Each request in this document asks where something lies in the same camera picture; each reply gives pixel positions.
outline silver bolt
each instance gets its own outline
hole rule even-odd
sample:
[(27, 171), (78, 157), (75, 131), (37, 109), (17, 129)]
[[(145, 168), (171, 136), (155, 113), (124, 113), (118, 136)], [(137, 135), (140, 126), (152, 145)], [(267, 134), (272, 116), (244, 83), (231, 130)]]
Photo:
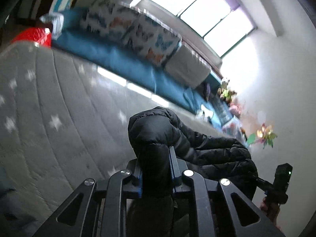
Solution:
[(89, 185), (93, 185), (94, 184), (94, 180), (91, 178), (88, 178), (84, 181), (84, 184), (89, 186)]
[(223, 178), (223, 179), (221, 179), (221, 184), (224, 186), (228, 186), (228, 185), (230, 185), (230, 180)]
[(194, 174), (194, 172), (192, 170), (185, 170), (183, 173), (186, 176), (193, 176), (193, 174)]
[(129, 175), (131, 172), (128, 170), (128, 169), (123, 169), (122, 171), (121, 171), (121, 174), (122, 175)]

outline hand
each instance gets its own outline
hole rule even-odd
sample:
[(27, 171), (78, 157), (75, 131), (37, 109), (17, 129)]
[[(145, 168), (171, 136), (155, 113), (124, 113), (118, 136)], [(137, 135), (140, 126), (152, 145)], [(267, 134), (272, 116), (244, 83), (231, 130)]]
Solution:
[(277, 225), (277, 217), (280, 213), (279, 204), (268, 202), (266, 197), (263, 198), (260, 204), (261, 211), (272, 221), (272, 223), (281, 230), (281, 228)]

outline gray blanket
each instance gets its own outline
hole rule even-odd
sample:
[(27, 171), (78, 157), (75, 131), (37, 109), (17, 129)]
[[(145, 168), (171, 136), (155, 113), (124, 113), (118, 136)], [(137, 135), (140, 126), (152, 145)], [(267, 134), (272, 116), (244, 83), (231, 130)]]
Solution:
[[(15, 191), (0, 210), (35, 218), (27, 236), (86, 178), (109, 178), (135, 158), (129, 117), (156, 102), (59, 50), (18, 42), (0, 54), (0, 162)], [(188, 126), (216, 132), (172, 107)]]

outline triangular cutout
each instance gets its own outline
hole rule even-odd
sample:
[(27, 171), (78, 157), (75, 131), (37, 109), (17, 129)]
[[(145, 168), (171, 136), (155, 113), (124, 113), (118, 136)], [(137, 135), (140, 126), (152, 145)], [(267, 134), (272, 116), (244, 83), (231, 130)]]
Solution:
[(259, 221), (259, 216), (239, 197), (238, 194), (231, 194), (233, 203), (235, 205), (240, 224), (248, 226)]
[(80, 193), (58, 216), (57, 221), (70, 226), (75, 225), (82, 200), (83, 193)]

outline red container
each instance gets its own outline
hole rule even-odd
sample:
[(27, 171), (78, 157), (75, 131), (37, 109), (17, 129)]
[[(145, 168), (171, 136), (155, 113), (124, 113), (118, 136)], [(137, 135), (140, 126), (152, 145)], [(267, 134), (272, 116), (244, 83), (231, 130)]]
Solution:
[(52, 43), (52, 34), (48, 28), (30, 27), (18, 34), (12, 42), (21, 40), (37, 42), (40, 45), (50, 47)]

